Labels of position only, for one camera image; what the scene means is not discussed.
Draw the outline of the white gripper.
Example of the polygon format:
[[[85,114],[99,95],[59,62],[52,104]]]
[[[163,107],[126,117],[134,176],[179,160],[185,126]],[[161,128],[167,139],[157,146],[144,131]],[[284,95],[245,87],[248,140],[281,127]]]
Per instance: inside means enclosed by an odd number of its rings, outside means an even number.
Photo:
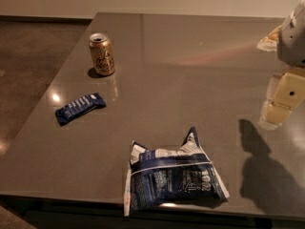
[[[264,52],[276,52],[288,65],[305,66],[305,0],[301,0],[284,20],[256,45]],[[271,77],[258,125],[265,130],[280,127],[305,100],[305,69],[290,68]]]

